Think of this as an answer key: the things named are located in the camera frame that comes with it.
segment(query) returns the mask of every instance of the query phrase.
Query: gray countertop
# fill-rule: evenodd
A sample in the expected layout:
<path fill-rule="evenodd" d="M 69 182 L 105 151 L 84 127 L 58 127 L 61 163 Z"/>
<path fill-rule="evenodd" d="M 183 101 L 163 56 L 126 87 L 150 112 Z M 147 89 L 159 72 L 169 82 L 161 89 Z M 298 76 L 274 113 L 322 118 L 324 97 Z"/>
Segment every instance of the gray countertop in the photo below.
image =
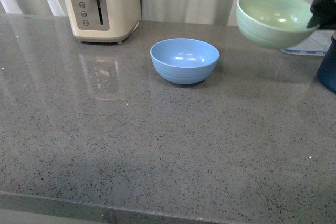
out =
<path fill-rule="evenodd" d="M 168 38 L 214 45 L 201 83 L 155 71 Z M 0 191 L 226 223 L 336 223 L 336 94 L 321 56 L 237 27 L 141 22 L 121 45 L 66 17 L 0 15 Z"/>

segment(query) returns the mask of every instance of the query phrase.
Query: bowl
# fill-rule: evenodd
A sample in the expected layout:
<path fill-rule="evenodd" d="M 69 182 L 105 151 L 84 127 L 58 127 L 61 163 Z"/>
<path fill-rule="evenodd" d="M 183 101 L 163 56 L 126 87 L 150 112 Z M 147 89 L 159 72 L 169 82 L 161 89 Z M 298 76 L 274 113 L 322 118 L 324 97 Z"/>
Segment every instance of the bowl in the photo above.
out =
<path fill-rule="evenodd" d="M 311 17 L 304 0 L 237 0 L 241 33 L 266 48 L 283 49 L 305 40 L 319 27 L 306 27 Z"/>
<path fill-rule="evenodd" d="M 206 79 L 217 65 L 219 51 L 196 39 L 167 39 L 151 48 L 156 71 L 167 81 L 194 84 Z"/>

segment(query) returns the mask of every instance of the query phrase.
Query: blue bowl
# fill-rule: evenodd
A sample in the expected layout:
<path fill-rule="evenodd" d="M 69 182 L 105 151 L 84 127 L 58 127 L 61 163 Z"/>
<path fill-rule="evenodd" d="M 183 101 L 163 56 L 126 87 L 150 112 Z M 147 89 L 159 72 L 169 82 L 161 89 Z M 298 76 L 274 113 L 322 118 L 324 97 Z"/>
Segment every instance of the blue bowl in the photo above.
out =
<path fill-rule="evenodd" d="M 151 48 L 151 57 L 156 71 L 167 81 L 194 84 L 212 73 L 219 51 L 196 39 L 167 39 Z"/>

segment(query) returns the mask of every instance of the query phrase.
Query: toaster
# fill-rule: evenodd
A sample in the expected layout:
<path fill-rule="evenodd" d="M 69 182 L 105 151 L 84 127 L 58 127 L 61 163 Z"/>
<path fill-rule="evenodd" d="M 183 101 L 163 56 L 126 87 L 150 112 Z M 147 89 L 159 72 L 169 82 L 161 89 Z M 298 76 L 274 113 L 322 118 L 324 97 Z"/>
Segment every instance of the toaster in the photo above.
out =
<path fill-rule="evenodd" d="M 122 43 L 139 24 L 140 0 L 65 0 L 73 35 L 85 42 Z"/>

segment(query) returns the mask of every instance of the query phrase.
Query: speckled quartz countertop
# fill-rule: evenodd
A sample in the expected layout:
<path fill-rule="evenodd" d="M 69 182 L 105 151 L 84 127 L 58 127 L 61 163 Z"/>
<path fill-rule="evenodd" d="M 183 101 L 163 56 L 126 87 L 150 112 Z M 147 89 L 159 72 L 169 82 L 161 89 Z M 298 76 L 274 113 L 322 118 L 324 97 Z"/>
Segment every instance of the speckled quartz countertop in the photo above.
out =
<path fill-rule="evenodd" d="M 178 86 L 150 48 L 220 51 Z M 336 223 L 336 94 L 320 56 L 237 27 L 141 22 L 121 45 L 78 42 L 67 18 L 0 15 L 0 191 L 223 223 Z"/>

